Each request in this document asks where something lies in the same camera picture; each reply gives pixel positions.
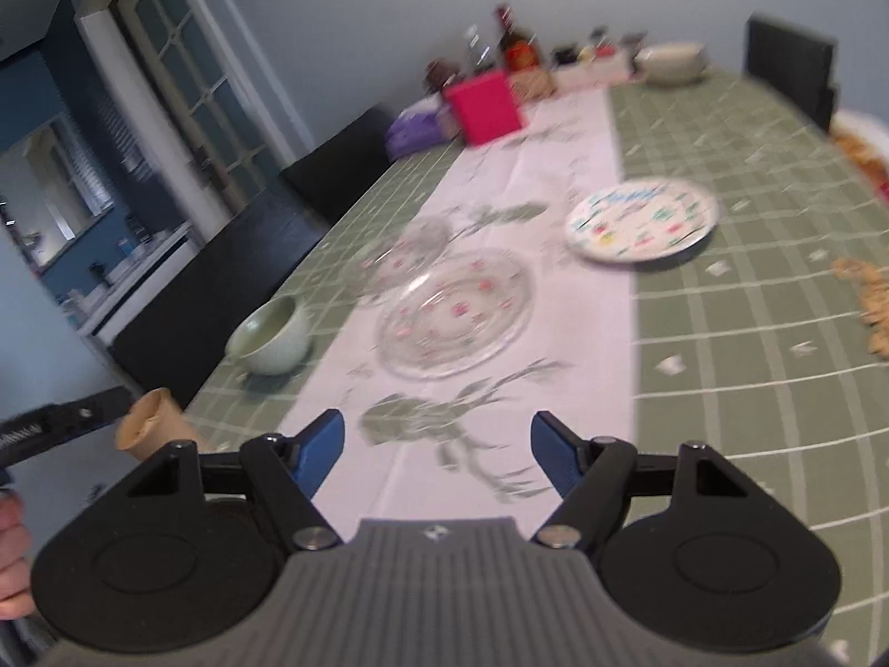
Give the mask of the person's left hand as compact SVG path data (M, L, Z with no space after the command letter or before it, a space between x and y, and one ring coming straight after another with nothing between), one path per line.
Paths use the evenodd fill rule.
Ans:
M25 618L34 612L27 553L32 545L24 525L23 503L15 492L3 492L0 503L0 619Z

